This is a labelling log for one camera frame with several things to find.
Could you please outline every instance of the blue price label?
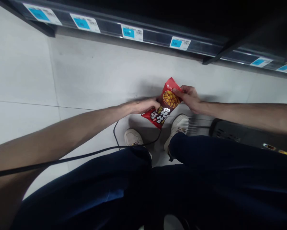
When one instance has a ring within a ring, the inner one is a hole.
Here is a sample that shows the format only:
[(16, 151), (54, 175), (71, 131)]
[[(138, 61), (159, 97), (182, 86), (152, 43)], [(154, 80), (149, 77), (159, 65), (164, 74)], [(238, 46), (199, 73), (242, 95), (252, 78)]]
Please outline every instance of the blue price label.
[(132, 38), (135, 37), (134, 31), (131, 29), (123, 28), (123, 34), (124, 36), (127, 36), (127, 37), (132, 37)]
[(41, 19), (41, 20), (45, 20), (45, 21), (50, 21), (48, 19), (48, 17), (41, 11), (41, 10), (36, 10), (36, 9), (29, 9), (30, 12), (32, 12), (32, 14), (38, 18), (38, 19)]
[(285, 66), (282, 66), (281, 68), (278, 68), (277, 70), (281, 70), (281, 71), (284, 71), (284, 70), (286, 70), (287, 69), (287, 65), (285, 65)]
[(78, 19), (78, 18), (73, 18), (73, 19), (76, 22), (76, 24), (78, 25), (78, 27), (85, 28), (85, 29), (90, 29), (90, 27), (89, 27), (88, 23), (86, 22), (86, 20)]
[(175, 46), (175, 47), (181, 47), (182, 41), (179, 40), (172, 40), (171, 42), (171, 46)]
[(259, 59), (259, 60), (256, 60), (255, 62), (253, 62), (252, 65), (260, 65), (263, 62), (264, 62), (264, 60)]

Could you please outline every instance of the white sneaker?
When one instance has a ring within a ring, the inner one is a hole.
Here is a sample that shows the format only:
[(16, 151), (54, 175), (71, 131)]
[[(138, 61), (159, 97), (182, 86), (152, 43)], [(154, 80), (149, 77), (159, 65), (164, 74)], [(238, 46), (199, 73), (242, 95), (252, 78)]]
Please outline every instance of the white sneaker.
[(166, 153), (170, 156), (169, 161), (173, 161), (173, 159), (174, 159), (170, 155), (170, 151), (169, 151), (169, 144), (170, 144), (171, 139), (177, 133), (186, 134), (188, 131), (188, 126), (189, 126), (189, 118), (185, 114), (180, 114), (174, 119), (174, 121), (172, 123), (172, 127), (171, 127), (170, 137), (168, 138), (168, 140), (166, 141), (166, 143), (164, 145), (164, 149), (165, 149)]
[(126, 145), (129, 145), (129, 146), (136, 146), (136, 145), (143, 144), (141, 135), (134, 129), (126, 130), (126, 132), (124, 133), (124, 140), (125, 140)]

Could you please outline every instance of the snack bag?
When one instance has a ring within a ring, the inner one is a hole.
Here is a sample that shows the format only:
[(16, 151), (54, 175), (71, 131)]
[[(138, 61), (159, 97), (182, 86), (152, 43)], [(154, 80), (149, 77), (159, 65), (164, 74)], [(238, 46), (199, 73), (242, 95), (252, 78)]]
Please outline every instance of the snack bag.
[(181, 103), (182, 99), (177, 97), (172, 89), (183, 90), (177, 85), (173, 78), (169, 78), (165, 83), (162, 94), (158, 98), (160, 107), (158, 110), (151, 109), (141, 116), (149, 119), (157, 128), (161, 129), (169, 114)]

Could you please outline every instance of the person's right hand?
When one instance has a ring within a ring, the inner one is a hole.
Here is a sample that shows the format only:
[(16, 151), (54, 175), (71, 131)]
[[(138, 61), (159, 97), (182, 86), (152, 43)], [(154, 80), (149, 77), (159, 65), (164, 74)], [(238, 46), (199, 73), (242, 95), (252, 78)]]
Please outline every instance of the person's right hand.
[(180, 97), (186, 105), (188, 105), (189, 109), (193, 113), (199, 114), (201, 100), (195, 88), (192, 86), (182, 85), (181, 89), (184, 91), (184, 93), (178, 91), (177, 89), (173, 89), (172, 91), (176, 96)]

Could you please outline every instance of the dark blue trousers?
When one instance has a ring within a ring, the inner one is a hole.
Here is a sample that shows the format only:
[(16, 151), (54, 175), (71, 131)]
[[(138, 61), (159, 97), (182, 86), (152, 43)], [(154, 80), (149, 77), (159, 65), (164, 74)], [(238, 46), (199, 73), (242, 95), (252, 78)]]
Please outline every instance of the dark blue trousers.
[(182, 165), (151, 168), (144, 147), (88, 161), (23, 201), (12, 229), (287, 229), (287, 155), (176, 134)]

